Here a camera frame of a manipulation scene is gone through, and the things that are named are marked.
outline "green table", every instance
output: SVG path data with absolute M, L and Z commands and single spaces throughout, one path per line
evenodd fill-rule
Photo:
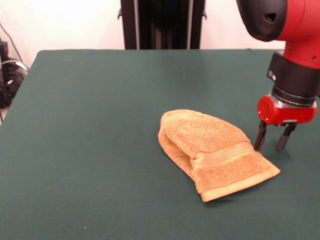
M 40 52 L 0 127 L 0 239 L 320 239 L 319 118 L 282 152 L 270 127 L 262 153 L 281 174 L 207 204 L 158 143 L 182 108 L 254 141 L 272 53 Z

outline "table surface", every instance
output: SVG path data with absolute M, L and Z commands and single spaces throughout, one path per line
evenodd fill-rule
M 254 141 L 271 50 L 40 52 L 0 127 L 5 240 L 320 239 L 320 123 L 297 127 L 281 174 L 203 203 L 163 153 L 161 115 L 191 109 Z

